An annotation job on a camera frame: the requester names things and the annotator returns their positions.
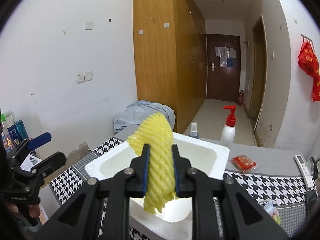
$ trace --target yellow foam net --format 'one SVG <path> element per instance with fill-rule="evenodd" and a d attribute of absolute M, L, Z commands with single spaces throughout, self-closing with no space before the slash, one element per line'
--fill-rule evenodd
<path fill-rule="evenodd" d="M 147 192 L 143 209 L 160 213 L 164 204 L 176 197 L 175 178 L 171 146 L 173 133 L 163 114 L 155 113 L 142 122 L 127 142 L 138 156 L 144 144 L 150 145 Z"/>

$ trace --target white remote control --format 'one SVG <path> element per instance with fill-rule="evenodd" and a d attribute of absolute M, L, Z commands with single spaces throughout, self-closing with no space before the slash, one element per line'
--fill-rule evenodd
<path fill-rule="evenodd" d="M 295 160 L 296 160 L 298 167 L 302 173 L 302 176 L 303 176 L 303 179 L 304 179 L 304 182 L 305 182 L 307 188 L 313 187 L 314 186 L 313 180 L 312 180 L 312 177 L 311 177 L 310 172 L 308 170 L 308 167 L 306 165 L 306 161 L 305 161 L 304 157 L 302 155 L 295 155 Z"/>

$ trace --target green bottle cap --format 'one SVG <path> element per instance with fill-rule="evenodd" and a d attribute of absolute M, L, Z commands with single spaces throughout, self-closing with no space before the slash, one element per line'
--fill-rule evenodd
<path fill-rule="evenodd" d="M 1 122 L 5 122 L 4 114 L 1 114 Z"/>

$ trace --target red pump nozzle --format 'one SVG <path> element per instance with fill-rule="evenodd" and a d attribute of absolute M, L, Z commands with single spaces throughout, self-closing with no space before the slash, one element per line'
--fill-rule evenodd
<path fill-rule="evenodd" d="M 234 127 L 236 125 L 236 117 L 234 115 L 236 111 L 236 106 L 225 106 L 223 109 L 230 109 L 231 114 L 229 114 L 226 119 L 226 125 Z"/>

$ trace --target styrofoam box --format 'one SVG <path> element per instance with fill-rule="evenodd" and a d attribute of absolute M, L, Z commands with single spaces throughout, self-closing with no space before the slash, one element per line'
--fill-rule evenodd
<path fill-rule="evenodd" d="M 205 172 L 209 177 L 222 179 L 229 157 L 227 147 L 191 138 L 179 133 L 173 133 L 173 143 L 177 144 L 181 157 L 188 158 L 191 166 Z M 85 166 L 90 177 L 98 180 L 113 177 L 119 171 L 130 166 L 136 158 L 134 150 L 127 142 L 110 150 Z M 162 213 L 150 215 L 143 210 L 143 199 L 130 200 L 130 216 L 137 222 L 135 228 L 140 228 L 152 235 L 152 239 L 191 239 L 191 198 L 179 198 L 165 204 Z"/>

